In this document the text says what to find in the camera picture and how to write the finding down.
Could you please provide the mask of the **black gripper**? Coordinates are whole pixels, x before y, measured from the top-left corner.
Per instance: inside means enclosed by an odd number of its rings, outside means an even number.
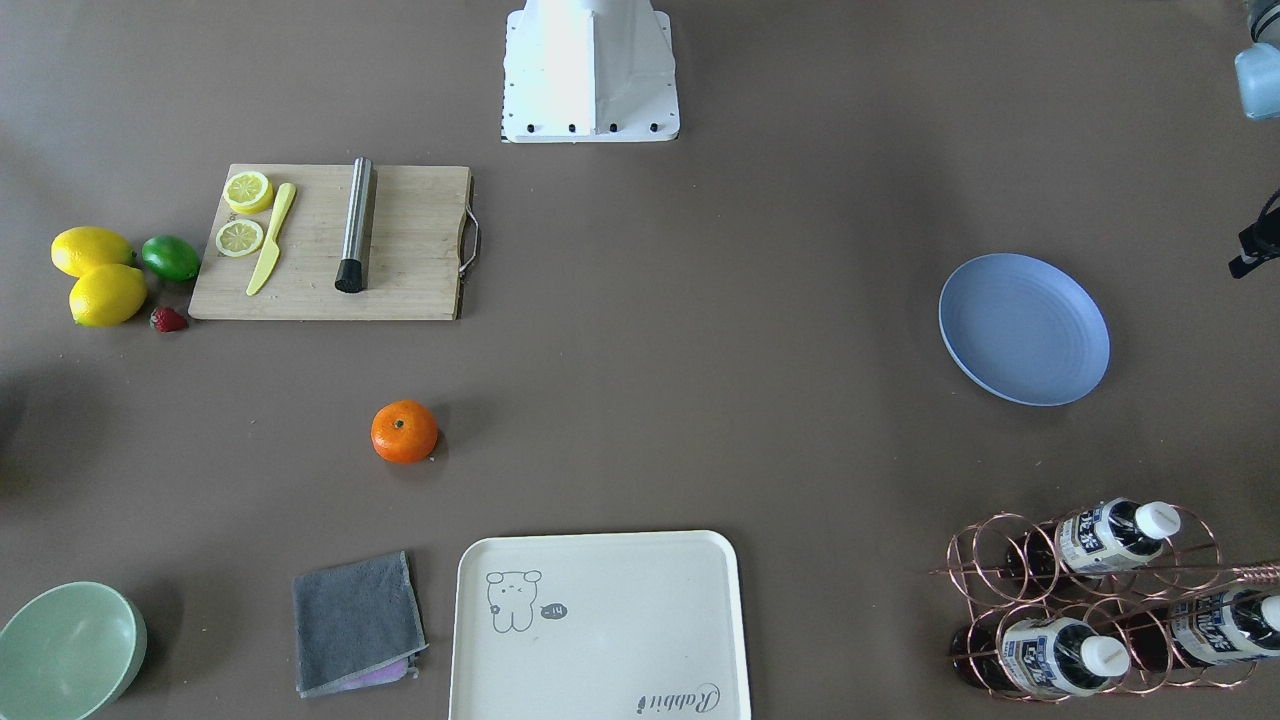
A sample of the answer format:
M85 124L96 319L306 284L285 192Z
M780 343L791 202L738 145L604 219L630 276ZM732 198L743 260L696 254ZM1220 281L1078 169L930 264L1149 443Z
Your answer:
M1238 233L1240 252L1228 264L1234 279L1242 279L1263 263L1279 258L1277 200L1279 190L1275 190L1265 201L1257 219Z

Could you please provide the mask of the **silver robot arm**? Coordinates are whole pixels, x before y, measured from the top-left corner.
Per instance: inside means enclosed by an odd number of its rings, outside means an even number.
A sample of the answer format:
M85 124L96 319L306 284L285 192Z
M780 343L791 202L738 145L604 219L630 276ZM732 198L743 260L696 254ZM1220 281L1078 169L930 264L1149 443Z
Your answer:
M1251 46L1239 53L1234 67L1242 108L1251 120L1279 118L1279 3L1245 1ZM1240 231L1240 254L1228 264L1235 279L1279 258L1279 192L1263 202L1258 218Z

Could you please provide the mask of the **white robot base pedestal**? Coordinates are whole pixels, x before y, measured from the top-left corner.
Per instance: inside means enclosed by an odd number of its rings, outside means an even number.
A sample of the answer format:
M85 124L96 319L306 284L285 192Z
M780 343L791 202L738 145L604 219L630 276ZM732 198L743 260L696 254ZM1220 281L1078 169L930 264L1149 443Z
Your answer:
M507 143L680 135L671 18L649 1L526 1L506 18L503 69Z

